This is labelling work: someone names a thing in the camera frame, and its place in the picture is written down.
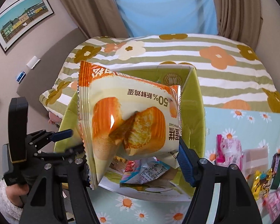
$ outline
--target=white wall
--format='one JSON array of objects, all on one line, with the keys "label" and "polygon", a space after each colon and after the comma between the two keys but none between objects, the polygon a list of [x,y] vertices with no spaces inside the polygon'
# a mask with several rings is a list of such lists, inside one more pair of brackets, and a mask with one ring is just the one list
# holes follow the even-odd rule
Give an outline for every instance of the white wall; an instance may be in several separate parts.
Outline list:
[{"label": "white wall", "polygon": [[263,24],[256,53],[280,92],[280,6],[276,0],[261,0]]},{"label": "white wall", "polygon": [[[17,0],[6,0],[0,12]],[[52,45],[77,26],[69,17],[60,0],[48,0],[54,15],[35,25],[16,42],[7,54],[0,47],[0,173],[2,172],[1,147],[8,143],[7,116],[11,98],[17,97],[16,76],[25,68],[27,62],[36,55],[41,57]],[[28,133],[41,130],[54,130],[47,119],[32,108],[28,112]]]}]

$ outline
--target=metal screw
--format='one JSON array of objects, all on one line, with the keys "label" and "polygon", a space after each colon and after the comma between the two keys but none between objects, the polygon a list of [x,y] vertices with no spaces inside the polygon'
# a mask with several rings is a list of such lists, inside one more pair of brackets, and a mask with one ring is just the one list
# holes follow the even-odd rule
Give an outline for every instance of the metal screw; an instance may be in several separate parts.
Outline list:
[{"label": "metal screw", "polygon": [[75,164],[81,164],[83,162],[83,159],[82,158],[77,158],[75,160]]},{"label": "metal screw", "polygon": [[200,159],[199,159],[199,162],[200,162],[201,164],[207,164],[207,163],[208,163],[208,160],[205,159],[205,158],[200,158]]},{"label": "metal screw", "polygon": [[50,169],[51,167],[52,167],[52,164],[51,164],[51,163],[47,163],[47,164],[45,165],[45,169],[46,169],[46,170]]},{"label": "metal screw", "polygon": [[235,165],[235,164],[230,164],[230,167],[231,167],[232,170],[237,170],[238,169],[237,165]]}]

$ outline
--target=open box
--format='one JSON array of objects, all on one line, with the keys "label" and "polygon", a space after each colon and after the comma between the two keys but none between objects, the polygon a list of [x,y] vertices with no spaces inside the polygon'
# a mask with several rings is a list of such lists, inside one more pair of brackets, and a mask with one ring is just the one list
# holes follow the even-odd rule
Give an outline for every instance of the open box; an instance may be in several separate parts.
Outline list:
[{"label": "open box", "polygon": [[[114,69],[113,65],[111,70],[167,86],[181,86],[182,138],[188,147],[197,152],[199,157],[203,157],[205,151],[205,117],[195,67],[189,63],[175,64],[173,62],[148,66],[119,66],[121,67]],[[56,142],[55,152],[63,152],[65,149],[81,142],[78,126],[77,92],[68,105],[59,130],[70,128],[74,130],[73,137]],[[193,188],[184,180],[179,168],[175,171],[169,171],[161,177],[163,183],[166,182],[166,185],[160,185],[155,182],[157,186],[152,183],[120,187],[121,175],[120,172],[109,168],[99,186],[131,198],[155,202],[190,201],[190,197],[194,193]]]}]

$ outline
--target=sleeve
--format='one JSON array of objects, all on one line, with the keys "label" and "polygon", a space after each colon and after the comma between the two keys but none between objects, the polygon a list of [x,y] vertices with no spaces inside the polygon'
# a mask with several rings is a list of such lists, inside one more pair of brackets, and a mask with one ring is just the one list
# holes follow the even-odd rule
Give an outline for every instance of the sleeve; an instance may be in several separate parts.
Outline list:
[{"label": "sleeve", "polygon": [[23,210],[11,203],[5,189],[5,181],[0,180],[0,212],[10,224],[18,224]]}]

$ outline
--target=picture frame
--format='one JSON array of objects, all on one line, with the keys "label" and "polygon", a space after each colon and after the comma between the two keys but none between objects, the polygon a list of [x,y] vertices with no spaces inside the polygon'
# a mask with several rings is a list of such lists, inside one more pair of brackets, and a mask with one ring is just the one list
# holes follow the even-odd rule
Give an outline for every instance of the picture frame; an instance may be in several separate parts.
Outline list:
[{"label": "picture frame", "polygon": [[54,14],[48,0],[18,0],[0,13],[0,46],[6,53],[33,26]]}]

